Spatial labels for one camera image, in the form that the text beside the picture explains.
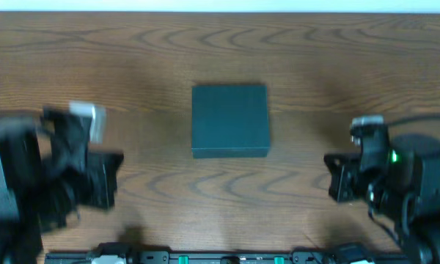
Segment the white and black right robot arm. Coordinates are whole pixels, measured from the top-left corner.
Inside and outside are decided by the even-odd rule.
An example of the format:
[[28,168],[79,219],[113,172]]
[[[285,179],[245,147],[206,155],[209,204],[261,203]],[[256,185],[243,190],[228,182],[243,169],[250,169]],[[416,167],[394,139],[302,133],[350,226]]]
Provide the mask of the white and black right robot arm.
[[395,227],[389,235],[413,263],[440,263],[440,140],[423,134],[390,137],[386,125],[352,128],[359,153],[328,153],[329,196],[364,201],[369,215]]

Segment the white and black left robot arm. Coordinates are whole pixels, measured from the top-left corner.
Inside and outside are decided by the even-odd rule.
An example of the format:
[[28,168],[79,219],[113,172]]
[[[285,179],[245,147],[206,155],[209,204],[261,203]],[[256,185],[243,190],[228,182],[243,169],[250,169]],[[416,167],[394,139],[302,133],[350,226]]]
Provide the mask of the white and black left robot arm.
[[57,109],[0,117],[0,263],[35,263],[41,235],[78,206],[114,206],[124,155],[89,151],[92,123]]

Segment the black gift box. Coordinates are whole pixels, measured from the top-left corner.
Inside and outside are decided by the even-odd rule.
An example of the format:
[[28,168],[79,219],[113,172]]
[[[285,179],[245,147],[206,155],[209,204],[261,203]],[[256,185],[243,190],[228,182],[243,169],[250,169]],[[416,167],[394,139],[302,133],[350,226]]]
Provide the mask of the black gift box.
[[264,84],[192,87],[194,158],[264,158],[271,147]]

